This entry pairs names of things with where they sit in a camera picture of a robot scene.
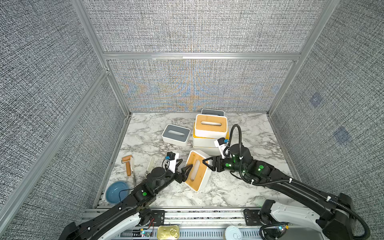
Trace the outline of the grey lid tissue box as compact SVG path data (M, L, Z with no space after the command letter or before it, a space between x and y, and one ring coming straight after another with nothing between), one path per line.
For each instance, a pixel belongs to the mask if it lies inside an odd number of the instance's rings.
M165 143L186 147L190 138L191 130L188 128L168 124L162 133Z
M201 110L202 115L212 115L212 116L220 116L224 117L225 112L221 110L213 110L213 109L202 109Z

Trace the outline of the yellow lid tissue box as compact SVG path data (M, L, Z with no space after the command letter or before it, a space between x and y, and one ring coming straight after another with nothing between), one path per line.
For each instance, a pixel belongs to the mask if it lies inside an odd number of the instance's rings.
M203 148L214 148L215 141L220 138L229 138L229 132L217 132L211 130L193 130L193 146Z

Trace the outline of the large bamboo lid tissue box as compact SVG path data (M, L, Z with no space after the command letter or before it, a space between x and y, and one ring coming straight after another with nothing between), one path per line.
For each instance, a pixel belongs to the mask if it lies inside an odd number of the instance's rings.
M204 152L205 154L209 155L209 156L220 156L221 153L220 153L220 150L218 148L210 148L210 147L195 147L193 146L193 150L198 150L198 151L202 151Z

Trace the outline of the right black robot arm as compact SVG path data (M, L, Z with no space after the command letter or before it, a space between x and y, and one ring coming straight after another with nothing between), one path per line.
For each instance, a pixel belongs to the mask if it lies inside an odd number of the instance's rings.
M276 167L256 160L242 143L242 130L238 124L233 129L239 133L239 142L232 145L232 138L216 141L219 156L203 160L203 164L213 172L230 171L239 173L237 179L251 186L265 187L280 192L301 203L309 211L304 223L321 232L329 240L367 240L371 230L366 221L355 212L350 196L338 196L310 187L286 174Z

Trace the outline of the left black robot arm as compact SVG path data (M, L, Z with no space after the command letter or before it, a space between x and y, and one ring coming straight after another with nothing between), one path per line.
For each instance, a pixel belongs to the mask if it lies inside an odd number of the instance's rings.
M150 215L149 205L156 200L157 194L174 181L185 182L192 168L190 164L174 172L163 167L152 169L147 178L118 204L78 226L74 222L68 224L59 239L110 240L124 230L137 226L142 218Z

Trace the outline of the grey lid tissue box back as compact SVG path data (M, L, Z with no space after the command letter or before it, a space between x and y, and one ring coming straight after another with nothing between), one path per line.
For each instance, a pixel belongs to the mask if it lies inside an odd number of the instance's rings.
M202 115L212 115L212 116L220 116L224 117L225 112L221 110L213 110L213 109L202 109L201 110Z

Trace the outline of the wooden block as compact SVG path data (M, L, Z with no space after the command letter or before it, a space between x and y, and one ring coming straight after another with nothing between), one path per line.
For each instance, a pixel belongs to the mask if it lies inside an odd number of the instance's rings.
M133 173L133 164L132 161L134 160L132 155L128 155L122 158L122 164L125 164L126 166L126 174L128 177L130 177Z

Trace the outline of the white round lid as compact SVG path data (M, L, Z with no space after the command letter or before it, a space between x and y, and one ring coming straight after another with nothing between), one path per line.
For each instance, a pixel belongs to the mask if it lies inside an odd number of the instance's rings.
M235 226L229 226L225 229L224 240L242 240L242 233L239 228Z

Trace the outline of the gold sardine tin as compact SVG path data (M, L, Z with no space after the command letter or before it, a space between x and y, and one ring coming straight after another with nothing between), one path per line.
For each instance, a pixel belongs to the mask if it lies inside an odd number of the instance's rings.
M180 238L180 228L177 225L159 226L157 229L158 240L178 240Z

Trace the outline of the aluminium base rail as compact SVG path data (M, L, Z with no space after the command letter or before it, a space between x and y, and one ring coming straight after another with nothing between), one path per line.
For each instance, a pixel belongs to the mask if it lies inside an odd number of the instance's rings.
M222 240L225 229L235 226L240 229L243 240L260 240L261 224L247 226L244 208L152 208L164 210L165 220L161 226L177 225L180 240ZM158 227L145 227L143 234L135 233L141 227L124 230L114 240L156 240Z

